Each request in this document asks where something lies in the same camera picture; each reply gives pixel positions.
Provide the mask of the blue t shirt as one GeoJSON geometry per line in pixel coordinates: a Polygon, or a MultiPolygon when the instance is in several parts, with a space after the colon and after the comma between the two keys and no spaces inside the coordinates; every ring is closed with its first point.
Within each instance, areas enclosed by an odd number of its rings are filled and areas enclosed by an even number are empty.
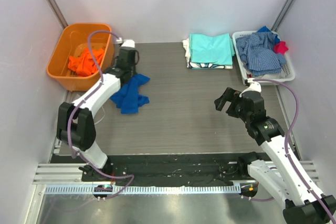
{"type": "Polygon", "coordinates": [[[147,84],[150,78],[143,74],[136,74],[110,100],[120,109],[121,114],[136,114],[139,108],[150,103],[148,96],[139,94],[139,87],[147,84]]]}

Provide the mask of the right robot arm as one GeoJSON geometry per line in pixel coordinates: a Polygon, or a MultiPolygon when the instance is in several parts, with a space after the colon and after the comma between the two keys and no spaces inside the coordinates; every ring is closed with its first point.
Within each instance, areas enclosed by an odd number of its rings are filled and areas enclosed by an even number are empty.
{"type": "Polygon", "coordinates": [[[255,152],[238,159],[237,173],[242,179],[260,182],[282,207],[286,223],[330,223],[335,213],[335,197],[325,195],[307,174],[291,147],[285,142],[280,124],[267,116],[261,87],[249,86],[243,92],[226,88],[214,101],[217,111],[226,102],[226,113],[241,119],[248,135],[268,155],[272,170],[255,152]]]}

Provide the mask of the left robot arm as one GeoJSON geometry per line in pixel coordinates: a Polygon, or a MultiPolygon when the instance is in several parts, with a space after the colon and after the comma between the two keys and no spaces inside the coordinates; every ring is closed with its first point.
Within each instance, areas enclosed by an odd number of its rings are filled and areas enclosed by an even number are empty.
{"type": "Polygon", "coordinates": [[[94,176],[102,182],[111,177],[113,166],[96,142],[94,116],[136,74],[138,61],[135,46],[122,45],[115,65],[103,72],[103,79],[83,96],[72,103],[63,102],[58,109],[57,139],[69,146],[73,157],[80,155],[91,165],[94,176]]]}

